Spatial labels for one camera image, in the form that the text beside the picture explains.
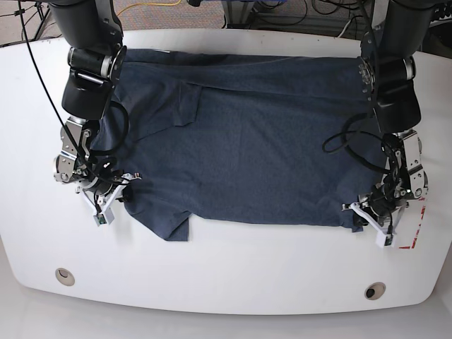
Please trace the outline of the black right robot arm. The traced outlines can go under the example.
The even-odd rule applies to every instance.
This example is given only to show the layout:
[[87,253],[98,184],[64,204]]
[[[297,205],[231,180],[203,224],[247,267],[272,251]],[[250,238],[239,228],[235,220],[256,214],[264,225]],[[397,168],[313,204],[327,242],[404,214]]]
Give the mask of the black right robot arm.
[[92,148],[108,109],[126,113],[112,100],[126,56],[122,24],[112,1],[50,1],[49,9],[70,45],[69,78],[61,101],[69,117],[61,127],[54,178],[79,183],[81,190],[99,198],[127,184],[122,173],[112,169],[118,147]]

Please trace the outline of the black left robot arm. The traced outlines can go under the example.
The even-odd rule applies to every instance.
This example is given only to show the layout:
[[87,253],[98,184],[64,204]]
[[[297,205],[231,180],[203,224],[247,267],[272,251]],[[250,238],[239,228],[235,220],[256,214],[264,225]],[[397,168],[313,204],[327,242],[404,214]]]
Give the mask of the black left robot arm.
[[383,175],[380,185],[347,206],[356,227],[371,225],[385,240],[395,235],[395,213],[401,213],[410,200],[423,198],[428,189],[422,166],[421,143],[414,127],[421,121],[415,93],[417,73],[414,53],[426,35],[438,1],[389,1],[386,17],[373,26],[361,1],[357,2],[367,27],[362,40],[364,65],[360,72],[371,88],[371,114],[358,114],[345,123],[367,122],[375,117],[382,134],[385,168],[371,164],[350,146],[346,152],[362,165]]

